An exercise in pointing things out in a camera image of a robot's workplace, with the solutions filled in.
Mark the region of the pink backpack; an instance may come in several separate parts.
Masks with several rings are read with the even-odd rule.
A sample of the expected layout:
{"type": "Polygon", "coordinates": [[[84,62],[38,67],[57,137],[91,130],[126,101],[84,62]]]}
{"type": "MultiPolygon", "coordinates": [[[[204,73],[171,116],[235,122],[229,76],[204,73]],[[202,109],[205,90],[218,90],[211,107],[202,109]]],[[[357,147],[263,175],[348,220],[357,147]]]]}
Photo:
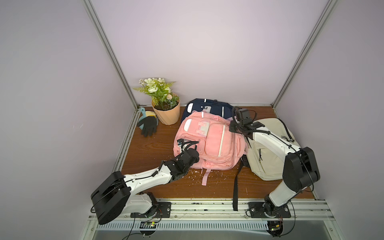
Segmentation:
{"type": "Polygon", "coordinates": [[[192,142],[197,142],[193,147],[199,153],[199,161],[192,168],[206,170],[203,186],[212,170],[232,169],[248,151],[244,136],[230,131],[229,120],[206,112],[193,112],[182,121],[174,140],[174,155],[189,148],[192,142]]]}

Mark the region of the cream canvas backpack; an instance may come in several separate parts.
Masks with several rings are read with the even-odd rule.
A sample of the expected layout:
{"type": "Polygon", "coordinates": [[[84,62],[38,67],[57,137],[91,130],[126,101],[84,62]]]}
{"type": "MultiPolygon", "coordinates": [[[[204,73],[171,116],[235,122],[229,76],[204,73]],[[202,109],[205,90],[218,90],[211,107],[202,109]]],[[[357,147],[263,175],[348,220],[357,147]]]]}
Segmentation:
{"type": "Polygon", "coordinates": [[[281,183],[265,197],[266,203],[276,207],[286,205],[289,200],[306,189],[302,176],[300,146],[291,131],[279,118],[261,119],[265,133],[243,134],[248,153],[243,162],[264,181],[281,180],[281,183]]]}

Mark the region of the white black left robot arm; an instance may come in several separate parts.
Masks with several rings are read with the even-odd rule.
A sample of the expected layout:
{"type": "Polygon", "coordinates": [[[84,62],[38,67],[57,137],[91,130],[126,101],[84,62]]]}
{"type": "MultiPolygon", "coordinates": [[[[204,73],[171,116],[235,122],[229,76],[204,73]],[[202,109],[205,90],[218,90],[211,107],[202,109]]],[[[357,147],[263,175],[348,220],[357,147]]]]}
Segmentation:
{"type": "Polygon", "coordinates": [[[152,217],[159,204],[152,194],[144,191],[182,179],[189,169],[199,161],[199,141],[179,139],[181,152],[171,160],[162,161],[159,167],[145,172],[123,175],[121,171],[110,174],[91,194],[99,225],[115,220],[121,213],[152,217]]]}

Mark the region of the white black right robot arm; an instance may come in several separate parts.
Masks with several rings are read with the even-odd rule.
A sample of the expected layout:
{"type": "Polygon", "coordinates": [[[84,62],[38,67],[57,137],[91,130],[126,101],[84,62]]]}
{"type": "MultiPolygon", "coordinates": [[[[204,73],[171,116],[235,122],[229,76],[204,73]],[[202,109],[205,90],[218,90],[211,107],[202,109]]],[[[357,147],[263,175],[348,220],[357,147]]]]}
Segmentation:
{"type": "Polygon", "coordinates": [[[230,131],[246,140],[248,152],[241,157],[240,169],[250,168],[264,181],[281,181],[264,203],[250,207],[251,217],[289,218],[287,203],[321,178],[313,150],[300,147],[281,119],[255,121],[240,107],[232,110],[230,131]]]}

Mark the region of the navy blue backpack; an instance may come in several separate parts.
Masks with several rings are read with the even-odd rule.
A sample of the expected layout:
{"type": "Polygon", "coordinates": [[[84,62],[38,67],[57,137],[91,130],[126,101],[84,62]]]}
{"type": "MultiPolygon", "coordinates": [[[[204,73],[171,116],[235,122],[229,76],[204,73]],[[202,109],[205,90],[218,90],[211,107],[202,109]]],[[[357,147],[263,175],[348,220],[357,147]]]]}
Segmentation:
{"type": "Polygon", "coordinates": [[[181,122],[190,116],[192,112],[206,112],[218,115],[224,119],[229,119],[232,117],[232,109],[233,106],[225,102],[209,99],[194,99],[186,105],[181,122]]]}

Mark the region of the terracotta flower pot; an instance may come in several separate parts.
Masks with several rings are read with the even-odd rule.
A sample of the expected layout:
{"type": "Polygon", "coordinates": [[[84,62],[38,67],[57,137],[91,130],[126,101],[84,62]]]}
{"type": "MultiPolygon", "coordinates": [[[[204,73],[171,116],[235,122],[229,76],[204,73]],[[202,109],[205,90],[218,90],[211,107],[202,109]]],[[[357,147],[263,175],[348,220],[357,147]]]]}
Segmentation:
{"type": "Polygon", "coordinates": [[[180,98],[175,93],[160,94],[152,98],[155,114],[164,125],[175,124],[180,117],[180,98]]]}

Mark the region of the black work glove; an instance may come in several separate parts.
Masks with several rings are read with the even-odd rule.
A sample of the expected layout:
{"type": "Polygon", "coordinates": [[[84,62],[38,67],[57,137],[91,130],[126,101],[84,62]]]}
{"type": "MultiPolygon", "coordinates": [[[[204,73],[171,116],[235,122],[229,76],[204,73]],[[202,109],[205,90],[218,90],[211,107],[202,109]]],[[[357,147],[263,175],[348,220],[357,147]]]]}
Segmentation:
{"type": "Polygon", "coordinates": [[[157,132],[158,120],[155,116],[145,117],[137,123],[137,127],[141,128],[141,135],[144,137],[152,136],[157,132]]]}

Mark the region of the yellow sponge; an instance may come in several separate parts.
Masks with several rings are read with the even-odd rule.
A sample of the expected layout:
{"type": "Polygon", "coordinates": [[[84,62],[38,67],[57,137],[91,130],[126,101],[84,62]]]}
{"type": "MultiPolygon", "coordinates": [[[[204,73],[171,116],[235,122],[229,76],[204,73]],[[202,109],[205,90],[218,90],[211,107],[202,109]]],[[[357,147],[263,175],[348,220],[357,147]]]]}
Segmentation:
{"type": "Polygon", "coordinates": [[[156,113],[153,111],[146,111],[146,117],[156,117],[156,113]]]}

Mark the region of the green white artificial plant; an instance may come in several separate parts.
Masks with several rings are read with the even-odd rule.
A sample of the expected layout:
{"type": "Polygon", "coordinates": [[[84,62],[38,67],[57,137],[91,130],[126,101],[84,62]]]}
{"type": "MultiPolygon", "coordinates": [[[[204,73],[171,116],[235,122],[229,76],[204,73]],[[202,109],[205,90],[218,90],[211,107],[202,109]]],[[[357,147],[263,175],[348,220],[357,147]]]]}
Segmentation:
{"type": "Polygon", "coordinates": [[[141,86],[134,90],[150,96],[157,110],[172,110],[180,103],[180,98],[172,91],[174,82],[166,82],[164,78],[147,78],[140,79],[139,84],[141,86]]]}

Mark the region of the left corner aluminium profile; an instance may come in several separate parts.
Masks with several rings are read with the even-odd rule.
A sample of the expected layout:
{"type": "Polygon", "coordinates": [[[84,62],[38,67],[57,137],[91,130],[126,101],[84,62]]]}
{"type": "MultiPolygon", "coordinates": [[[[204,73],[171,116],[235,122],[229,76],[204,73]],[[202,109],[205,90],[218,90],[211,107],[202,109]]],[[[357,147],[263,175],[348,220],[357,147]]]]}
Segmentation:
{"type": "Polygon", "coordinates": [[[101,43],[102,45],[104,46],[106,52],[107,52],[107,55],[108,57],[110,58],[111,62],[112,62],[112,65],[114,67],[114,69],[116,70],[117,74],[118,74],[118,77],[120,79],[120,81],[122,82],[123,84],[123,87],[126,91],[126,93],[128,94],[129,96],[129,99],[131,101],[131,104],[133,105],[133,107],[137,110],[139,108],[139,105],[134,97],[134,94],[133,94],[133,91],[132,91],[132,88],[130,87],[129,83],[128,83],[128,80],[122,70],[122,67],[117,59],[117,56],[113,50],[113,47],[108,39],[108,36],[103,28],[103,25],[100,21],[100,18],[96,12],[96,9],[92,3],[92,1],[90,0],[83,0],[83,3],[84,3],[84,6],[85,6],[85,9],[87,11],[87,14],[91,20],[91,22],[93,23],[93,26],[99,36],[99,39],[101,40],[101,43]]]}

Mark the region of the corner aluminium profile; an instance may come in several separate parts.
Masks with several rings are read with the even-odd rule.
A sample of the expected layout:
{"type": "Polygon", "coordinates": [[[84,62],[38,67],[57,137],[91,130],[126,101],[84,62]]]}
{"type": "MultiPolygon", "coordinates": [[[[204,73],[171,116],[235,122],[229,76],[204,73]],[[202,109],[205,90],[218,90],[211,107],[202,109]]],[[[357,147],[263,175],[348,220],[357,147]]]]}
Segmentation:
{"type": "Polygon", "coordinates": [[[131,104],[133,105],[133,107],[137,110],[139,108],[139,105],[134,97],[134,94],[133,94],[133,91],[132,91],[132,88],[130,87],[129,83],[128,83],[128,80],[122,70],[122,67],[117,59],[117,56],[113,50],[113,47],[108,39],[108,36],[103,28],[103,25],[100,21],[100,18],[96,12],[96,9],[92,3],[92,1],[90,0],[83,0],[83,3],[84,3],[84,6],[85,6],[85,9],[87,11],[87,14],[91,20],[91,22],[93,23],[93,26],[99,36],[99,39],[101,40],[101,43],[102,45],[104,46],[106,52],[107,52],[107,55],[108,57],[110,58],[111,62],[112,62],[112,65],[114,67],[114,69],[116,70],[117,74],[118,74],[118,77],[120,79],[120,81],[122,82],[123,84],[123,87],[126,91],[126,93],[128,94],[129,96],[129,99],[131,101],[131,104]]]}
{"type": "Polygon", "coordinates": [[[279,103],[281,102],[283,96],[285,95],[286,91],[288,90],[289,86],[293,82],[295,76],[299,72],[301,66],[305,62],[305,59],[307,58],[308,54],[310,53],[311,49],[313,48],[316,40],[318,39],[321,31],[325,27],[329,17],[334,11],[334,8],[336,7],[338,0],[329,0],[327,1],[327,4],[325,8],[323,9],[319,19],[317,20],[313,30],[311,31],[308,39],[306,40],[299,56],[297,57],[292,69],[290,70],[287,79],[285,80],[283,87],[279,91],[277,97],[275,100],[271,103],[271,106],[274,110],[277,109],[279,103]]]}

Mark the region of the right corner aluminium profile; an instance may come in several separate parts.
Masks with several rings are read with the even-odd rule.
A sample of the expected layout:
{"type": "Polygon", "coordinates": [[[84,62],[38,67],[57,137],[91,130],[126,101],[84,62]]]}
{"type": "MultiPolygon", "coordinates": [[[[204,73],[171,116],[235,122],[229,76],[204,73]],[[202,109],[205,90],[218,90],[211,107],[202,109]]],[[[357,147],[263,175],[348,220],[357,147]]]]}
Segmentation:
{"type": "Polygon", "coordinates": [[[301,66],[305,62],[305,59],[307,58],[308,54],[310,53],[311,49],[313,48],[316,40],[318,39],[321,31],[325,27],[329,17],[334,11],[334,8],[336,7],[338,0],[329,0],[327,1],[327,4],[325,8],[323,9],[319,19],[317,20],[313,30],[311,31],[308,39],[306,40],[299,56],[297,57],[292,69],[290,70],[287,79],[285,80],[283,87],[279,91],[277,97],[275,100],[271,103],[271,106],[274,110],[277,109],[279,103],[281,102],[283,96],[285,95],[286,91],[288,90],[289,86],[293,82],[295,76],[299,72],[301,66]]]}

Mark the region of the aluminium mounting rail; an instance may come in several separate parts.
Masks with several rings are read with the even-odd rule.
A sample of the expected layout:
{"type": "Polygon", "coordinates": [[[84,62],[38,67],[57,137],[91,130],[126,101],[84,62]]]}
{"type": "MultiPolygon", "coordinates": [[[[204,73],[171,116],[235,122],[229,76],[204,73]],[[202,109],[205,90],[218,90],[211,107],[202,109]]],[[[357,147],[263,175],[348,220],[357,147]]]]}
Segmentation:
{"type": "MultiPolygon", "coordinates": [[[[158,199],[158,202],[171,202],[170,218],[155,220],[219,220],[251,221],[247,215],[249,202],[263,202],[262,199],[240,199],[238,210],[234,211],[231,199],[158,199]]],[[[293,199],[288,203],[291,218],[278,218],[284,221],[333,221],[335,217],[325,200],[293,199]]],[[[272,221],[271,218],[254,218],[272,221]]]]}

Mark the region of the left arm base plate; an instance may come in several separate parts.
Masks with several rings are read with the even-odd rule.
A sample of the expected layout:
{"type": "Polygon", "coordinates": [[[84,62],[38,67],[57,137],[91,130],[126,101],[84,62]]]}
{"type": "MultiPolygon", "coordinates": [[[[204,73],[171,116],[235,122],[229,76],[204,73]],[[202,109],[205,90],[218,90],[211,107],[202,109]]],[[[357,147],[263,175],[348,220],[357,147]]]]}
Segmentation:
{"type": "Polygon", "coordinates": [[[171,215],[171,202],[159,202],[154,204],[147,212],[144,214],[140,213],[131,213],[131,218],[170,218],[171,215]]]}

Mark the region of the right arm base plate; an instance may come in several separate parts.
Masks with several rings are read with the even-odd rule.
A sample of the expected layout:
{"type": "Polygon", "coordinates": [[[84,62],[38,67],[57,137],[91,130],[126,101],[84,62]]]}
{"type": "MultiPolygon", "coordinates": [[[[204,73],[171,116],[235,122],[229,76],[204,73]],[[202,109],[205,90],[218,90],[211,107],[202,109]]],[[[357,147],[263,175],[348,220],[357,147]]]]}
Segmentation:
{"type": "Polygon", "coordinates": [[[276,207],[266,202],[249,202],[247,215],[251,218],[291,218],[288,205],[276,207]]]}

